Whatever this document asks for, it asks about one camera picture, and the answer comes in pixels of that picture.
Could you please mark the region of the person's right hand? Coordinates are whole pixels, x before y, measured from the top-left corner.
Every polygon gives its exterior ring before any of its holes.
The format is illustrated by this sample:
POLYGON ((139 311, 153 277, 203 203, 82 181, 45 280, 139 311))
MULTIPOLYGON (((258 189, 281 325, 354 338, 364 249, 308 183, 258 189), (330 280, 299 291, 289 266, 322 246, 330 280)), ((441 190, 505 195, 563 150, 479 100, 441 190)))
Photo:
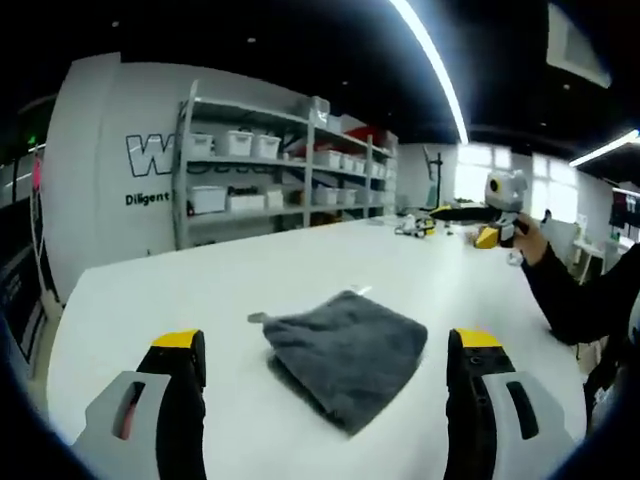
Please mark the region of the person's right hand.
POLYGON ((529 215, 520 213, 518 221, 520 224, 515 229, 513 245, 520 251, 525 262, 534 266, 544 257, 548 241, 529 215))

